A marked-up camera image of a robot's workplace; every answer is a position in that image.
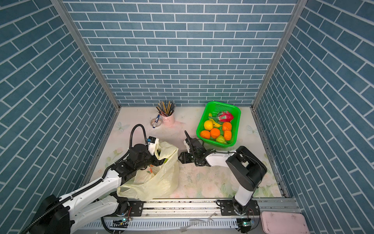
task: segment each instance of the green plastic basket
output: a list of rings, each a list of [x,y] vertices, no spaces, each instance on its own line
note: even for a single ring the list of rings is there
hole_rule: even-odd
[[[234,119],[231,121],[231,125],[232,125],[232,129],[231,129],[232,138],[231,138],[231,140],[226,141],[227,144],[222,144],[222,143],[216,142],[213,138],[210,138],[210,139],[202,138],[200,136],[200,132],[205,130],[204,129],[204,122],[209,119],[208,118],[209,113],[212,113],[212,116],[216,117],[219,112],[226,111],[226,110],[229,111],[234,116]],[[214,146],[218,146],[218,147],[222,147],[222,148],[227,148],[227,147],[233,146],[236,143],[237,131],[238,131],[238,128],[239,128],[239,121],[240,121],[240,114],[241,114],[241,111],[236,106],[226,104],[226,103],[221,103],[221,102],[218,102],[218,101],[208,102],[205,106],[203,116],[201,116],[200,123],[199,123],[199,125],[196,129],[197,137],[202,139],[204,142],[206,142],[208,144],[211,144],[211,145],[214,145]],[[221,131],[221,135],[223,135],[222,126],[219,128],[219,130]]]

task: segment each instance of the plastic bag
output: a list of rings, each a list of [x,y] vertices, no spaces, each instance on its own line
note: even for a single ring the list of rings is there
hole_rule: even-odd
[[[138,170],[134,179],[117,188],[119,197],[148,201],[166,197],[178,187],[178,148],[167,142],[160,142],[154,153],[158,160],[166,158],[165,162],[158,167],[148,166],[145,170]]]

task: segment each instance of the metal frame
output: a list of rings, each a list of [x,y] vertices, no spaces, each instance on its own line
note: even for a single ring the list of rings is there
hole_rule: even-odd
[[[130,222],[133,225],[129,223],[129,228],[113,229],[139,231],[186,229],[186,226],[192,221],[200,223],[191,228],[237,228],[234,220],[247,217],[247,215],[222,216],[220,207],[215,203],[216,200],[216,198],[152,199],[144,203],[140,217],[131,217]],[[255,200],[261,211],[300,213],[294,198],[255,198]],[[259,222],[258,215],[255,215],[254,218],[255,222]],[[113,220],[118,219],[119,217],[104,217],[107,226]],[[102,229],[100,220],[91,222],[81,228],[81,230],[100,229]]]
[[[279,171],[279,167],[277,166],[277,164],[275,162],[273,152],[272,152],[271,148],[269,147],[269,142],[267,140],[267,137],[265,135],[264,130],[262,129],[262,125],[261,125],[260,119],[258,118],[257,111],[251,108],[251,112],[252,112],[252,116],[255,120],[258,133],[260,134],[262,143],[264,145],[264,148],[265,148],[267,157],[269,159],[270,165],[273,169],[275,179],[280,184],[280,189],[283,192],[283,196],[289,197],[289,192],[287,190],[286,184],[284,183],[284,180],[282,179],[282,175],[281,175],[281,172]]]
[[[255,100],[253,102],[252,108],[255,110],[260,103],[260,99],[262,95],[265,92],[265,89],[267,87],[267,84],[269,84],[270,79],[272,78],[272,75],[274,73],[275,67],[277,66],[279,59],[281,58],[281,55],[284,51],[284,48],[286,48],[287,42],[289,38],[291,37],[291,34],[296,26],[296,23],[304,9],[304,6],[308,0],[298,0],[294,10],[292,11],[291,18],[286,26],[286,29],[283,33],[282,38],[280,39],[279,45],[275,50],[274,57],[269,65],[268,70],[266,71],[266,74],[264,76],[264,79],[260,85],[260,88],[257,92],[257,95],[255,97]]]
[[[90,50],[88,49],[85,41],[83,40],[77,26],[75,25],[72,17],[70,16],[68,10],[65,7],[65,4],[62,0],[51,0],[53,6],[55,7],[58,15],[61,17],[62,21],[64,22],[65,26],[69,30],[71,36],[73,37],[74,41],[78,45],[80,51],[82,52],[83,56],[86,58],[88,64],[90,65],[93,73],[96,75],[96,78],[99,80],[100,84],[104,88],[105,93],[108,95],[110,101],[113,103],[116,110],[120,109],[120,104],[118,103],[116,97],[112,93],[108,83],[106,82],[103,74],[99,66],[97,65],[96,61],[94,60]]]
[[[96,154],[95,154],[90,166],[88,167],[88,171],[87,171],[85,177],[83,178],[82,183],[80,184],[80,187],[82,187],[85,184],[88,184],[88,182],[90,181],[91,176],[94,173],[96,164],[99,161],[100,155],[101,155],[102,151],[104,150],[105,145],[107,144],[109,135],[110,135],[110,133],[111,133],[113,127],[114,127],[114,124],[117,120],[117,117],[118,117],[120,111],[121,111],[121,107],[118,110],[116,110],[116,112],[114,113],[114,115],[112,117],[112,120],[110,121],[109,126],[108,126],[107,130],[105,131],[104,137],[102,138],[102,141],[99,145],[99,148],[96,151]]]

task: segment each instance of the table surface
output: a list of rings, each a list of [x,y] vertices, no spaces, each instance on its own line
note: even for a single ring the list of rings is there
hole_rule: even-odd
[[[264,146],[258,134],[255,121],[249,107],[240,107],[241,117],[237,142],[234,146],[222,149],[205,144],[205,148],[217,150],[235,150],[239,146],[247,147],[267,167],[267,173],[255,191],[254,197],[281,197],[277,181],[269,164]],[[186,136],[196,137],[196,129],[204,107],[178,107],[175,110],[175,124],[166,127],[163,124],[153,129],[150,121],[157,116],[154,107],[123,107],[116,119],[108,141],[92,174],[91,181],[102,176],[105,168],[123,156],[129,148],[130,132],[136,124],[142,124],[148,136],[159,138],[179,148],[178,155],[186,151],[183,144]],[[144,137],[140,127],[133,135],[133,145],[144,144]],[[194,163],[181,164],[179,162],[179,184],[170,195],[162,198],[227,198],[233,197],[239,183],[227,167],[195,167]]]

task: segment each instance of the pen holder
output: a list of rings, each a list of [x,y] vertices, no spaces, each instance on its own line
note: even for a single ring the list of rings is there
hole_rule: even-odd
[[[173,126],[174,123],[175,123],[174,113],[171,116],[168,116],[168,117],[161,116],[161,118],[162,118],[163,124],[167,127]]]

